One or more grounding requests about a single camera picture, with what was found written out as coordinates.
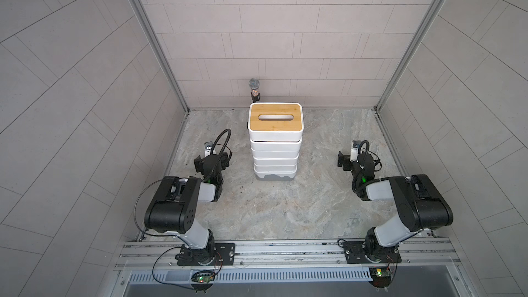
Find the grey lid tissue box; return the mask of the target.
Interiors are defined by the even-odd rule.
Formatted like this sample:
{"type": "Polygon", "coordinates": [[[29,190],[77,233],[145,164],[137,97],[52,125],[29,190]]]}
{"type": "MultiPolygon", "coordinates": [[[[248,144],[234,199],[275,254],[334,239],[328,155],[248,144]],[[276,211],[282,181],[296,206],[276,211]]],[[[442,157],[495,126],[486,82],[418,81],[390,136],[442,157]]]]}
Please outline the grey lid tissue box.
{"type": "Polygon", "coordinates": [[[259,174],[293,174],[297,170],[297,165],[291,166],[259,166],[254,165],[254,171],[259,174]]]}
{"type": "Polygon", "coordinates": [[[252,155],[257,159],[296,159],[299,155],[298,151],[257,151],[252,150],[252,155]]]}

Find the wooden lid tissue box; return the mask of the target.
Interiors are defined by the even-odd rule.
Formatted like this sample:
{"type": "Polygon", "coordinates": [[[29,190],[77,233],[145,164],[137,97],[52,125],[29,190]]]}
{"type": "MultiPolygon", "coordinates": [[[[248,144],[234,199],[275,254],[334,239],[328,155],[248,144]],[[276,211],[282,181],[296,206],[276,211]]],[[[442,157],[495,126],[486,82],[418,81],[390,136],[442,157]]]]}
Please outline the wooden lid tissue box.
{"type": "Polygon", "coordinates": [[[299,103],[253,103],[248,130],[255,142],[298,142],[304,131],[303,109],[299,103]]]}
{"type": "Polygon", "coordinates": [[[255,151],[288,151],[299,152],[302,139],[296,142],[260,142],[250,140],[251,148],[255,151]]]}
{"type": "Polygon", "coordinates": [[[295,158],[254,158],[256,166],[296,166],[298,157],[295,158]]]}

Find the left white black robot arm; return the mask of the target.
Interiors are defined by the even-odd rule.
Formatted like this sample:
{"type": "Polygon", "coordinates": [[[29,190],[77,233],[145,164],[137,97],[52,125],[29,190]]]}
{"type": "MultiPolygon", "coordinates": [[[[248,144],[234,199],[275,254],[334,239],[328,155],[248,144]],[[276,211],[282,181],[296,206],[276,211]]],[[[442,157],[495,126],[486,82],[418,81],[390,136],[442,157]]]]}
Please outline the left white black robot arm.
{"type": "Polygon", "coordinates": [[[223,171],[230,166],[232,151],[226,151],[231,130],[223,130],[210,145],[210,153],[194,159],[202,177],[166,176],[144,215],[144,227],[152,236],[169,234],[183,242],[179,265],[210,265],[216,258],[213,232],[195,220],[200,202],[216,202],[223,191],[223,171]]]}

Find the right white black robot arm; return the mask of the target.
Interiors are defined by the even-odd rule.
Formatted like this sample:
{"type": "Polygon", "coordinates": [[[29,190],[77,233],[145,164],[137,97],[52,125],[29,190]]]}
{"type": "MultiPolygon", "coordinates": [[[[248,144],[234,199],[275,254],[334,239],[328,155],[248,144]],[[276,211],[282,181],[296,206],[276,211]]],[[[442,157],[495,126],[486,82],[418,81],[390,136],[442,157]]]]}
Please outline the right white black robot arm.
{"type": "Polygon", "coordinates": [[[451,208],[425,174],[377,178],[381,160],[370,151],[369,141],[354,142],[349,155],[338,154],[337,165],[352,175],[352,191],[365,202],[393,200],[397,214],[370,228],[363,243],[338,239],[348,263],[398,264],[398,246],[417,233],[449,226],[451,208]]]}

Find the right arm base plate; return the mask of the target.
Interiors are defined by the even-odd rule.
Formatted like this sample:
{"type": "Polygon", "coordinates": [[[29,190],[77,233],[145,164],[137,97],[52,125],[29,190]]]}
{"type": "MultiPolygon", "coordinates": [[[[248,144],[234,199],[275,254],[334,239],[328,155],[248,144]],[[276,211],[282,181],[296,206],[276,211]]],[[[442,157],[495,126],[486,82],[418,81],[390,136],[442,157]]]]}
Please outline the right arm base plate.
{"type": "Polygon", "coordinates": [[[396,246],[382,247],[377,242],[339,240],[348,264],[390,264],[401,263],[402,258],[396,246]]]}

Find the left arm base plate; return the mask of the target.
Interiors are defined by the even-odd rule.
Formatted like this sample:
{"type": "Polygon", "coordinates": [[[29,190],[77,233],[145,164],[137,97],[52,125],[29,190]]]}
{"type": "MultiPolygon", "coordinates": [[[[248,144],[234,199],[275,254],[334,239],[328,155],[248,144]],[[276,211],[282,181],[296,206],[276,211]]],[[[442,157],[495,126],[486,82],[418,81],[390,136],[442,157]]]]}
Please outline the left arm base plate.
{"type": "Polygon", "coordinates": [[[175,259],[179,266],[233,265],[234,256],[234,243],[209,243],[203,249],[182,246],[175,259]]]}

